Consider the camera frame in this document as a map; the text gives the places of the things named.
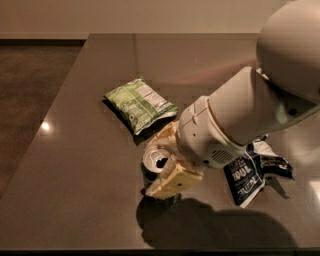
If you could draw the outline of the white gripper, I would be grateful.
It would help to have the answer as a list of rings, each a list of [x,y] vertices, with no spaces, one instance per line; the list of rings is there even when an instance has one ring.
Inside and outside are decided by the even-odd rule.
[[[146,150],[169,155],[180,152],[198,165],[223,168],[241,156],[245,146],[234,143],[224,134],[215,120],[209,97],[201,96],[181,113],[179,122],[170,122],[163,127],[147,144]],[[169,159],[146,190],[146,195],[165,200],[195,186],[203,176],[202,167]]]

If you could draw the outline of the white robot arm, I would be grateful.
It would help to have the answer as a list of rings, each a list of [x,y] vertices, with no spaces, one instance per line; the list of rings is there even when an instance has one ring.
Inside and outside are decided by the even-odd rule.
[[[249,143],[293,126],[320,107],[320,0],[297,0],[274,13],[245,67],[201,96],[146,146],[143,164],[156,173],[146,190],[167,199],[194,186],[206,168],[222,168]]]

